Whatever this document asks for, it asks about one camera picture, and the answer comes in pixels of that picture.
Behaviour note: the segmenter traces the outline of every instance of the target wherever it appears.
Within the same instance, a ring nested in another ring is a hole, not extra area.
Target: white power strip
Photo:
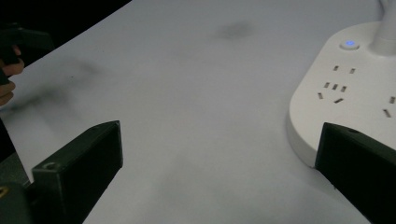
[[[289,140],[310,167],[315,166],[324,122],[396,148],[396,56],[372,51],[379,25],[359,24],[333,35],[291,98]]]

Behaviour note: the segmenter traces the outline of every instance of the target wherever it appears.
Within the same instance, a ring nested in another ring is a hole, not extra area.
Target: power socket
[[[315,166],[324,122],[396,148],[396,56],[373,50],[379,25],[354,25],[329,38],[291,97],[290,144],[310,167]]]

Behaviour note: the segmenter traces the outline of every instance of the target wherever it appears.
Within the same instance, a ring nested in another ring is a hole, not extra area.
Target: table surface
[[[299,160],[286,117],[327,39],[381,15],[369,0],[134,0],[12,77],[0,115],[28,175],[120,121],[124,165],[87,224],[369,223]]]

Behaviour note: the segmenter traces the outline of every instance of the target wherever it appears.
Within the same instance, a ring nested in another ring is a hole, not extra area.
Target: black device
[[[120,122],[93,126],[34,167],[27,188],[0,183],[0,223],[81,224],[122,163]]]
[[[18,63],[13,45],[25,45],[35,49],[55,49],[48,33],[22,28],[17,22],[0,23],[0,59],[5,64]],[[0,69],[0,85],[8,84],[8,78]]]
[[[396,223],[393,148],[357,130],[324,123],[315,168],[371,223]]]

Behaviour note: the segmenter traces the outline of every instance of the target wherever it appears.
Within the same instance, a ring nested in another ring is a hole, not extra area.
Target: dark background
[[[132,0],[0,0],[0,22],[17,22],[29,30],[47,32],[55,48],[89,29]],[[25,66],[49,53],[20,45]],[[0,162],[15,151],[0,119]]]

